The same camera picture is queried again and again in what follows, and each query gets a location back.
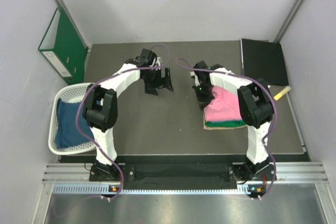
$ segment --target binder label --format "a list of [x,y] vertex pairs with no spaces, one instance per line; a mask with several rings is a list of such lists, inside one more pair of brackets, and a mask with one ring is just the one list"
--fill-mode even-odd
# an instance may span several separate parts
[[62,77],[71,77],[69,71],[64,67],[62,62],[58,59],[53,51],[43,51],[42,53]]

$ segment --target perforated basket side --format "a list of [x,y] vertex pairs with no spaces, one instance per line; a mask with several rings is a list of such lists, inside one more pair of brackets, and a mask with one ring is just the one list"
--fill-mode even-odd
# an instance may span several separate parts
[[56,106],[58,99],[61,98],[64,102],[76,103],[81,102],[85,93],[87,86],[90,83],[81,83],[76,85],[71,85],[61,89],[55,96],[54,105],[53,105],[53,112],[51,114],[51,121],[50,121],[50,129],[49,129],[49,148],[50,150],[58,155],[71,155],[71,154],[78,154],[90,151],[95,148],[95,145],[91,142],[83,143],[77,146],[58,149],[55,144],[55,137],[57,134],[58,128],[58,120],[57,120],[57,113],[56,113]]

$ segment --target yellow tube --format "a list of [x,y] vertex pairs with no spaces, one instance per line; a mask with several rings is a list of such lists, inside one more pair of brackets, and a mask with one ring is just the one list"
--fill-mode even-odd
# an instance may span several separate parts
[[291,89],[290,86],[286,86],[283,90],[281,90],[279,93],[277,93],[273,99],[275,101],[278,101],[281,97],[283,97],[289,90]]

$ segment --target laundry basket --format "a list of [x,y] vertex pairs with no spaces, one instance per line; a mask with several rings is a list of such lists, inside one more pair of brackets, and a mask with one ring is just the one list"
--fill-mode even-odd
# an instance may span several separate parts
[[86,89],[88,85],[91,83],[80,83],[75,85],[67,86],[60,91],[55,96],[53,111],[51,113],[51,121],[50,121],[50,128],[49,128],[49,140],[48,145],[49,149],[57,154],[57,155],[72,155],[72,154],[79,154],[83,152],[88,152],[96,148],[96,146],[92,142],[87,142],[83,144],[79,144],[73,147],[58,149],[55,144],[55,137],[57,133],[58,121],[57,121],[57,101],[59,98],[62,99],[64,102],[76,103],[81,102],[83,97],[86,93]]

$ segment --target blue cloth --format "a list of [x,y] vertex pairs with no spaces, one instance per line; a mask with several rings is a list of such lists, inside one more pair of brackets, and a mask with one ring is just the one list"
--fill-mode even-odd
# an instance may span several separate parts
[[[58,129],[55,137],[55,144],[58,149],[76,146],[88,142],[76,128],[76,114],[80,103],[67,103],[61,99],[57,102],[56,112],[58,120]],[[93,133],[88,126],[86,120],[82,116],[79,117],[79,126],[81,130],[93,139]]]

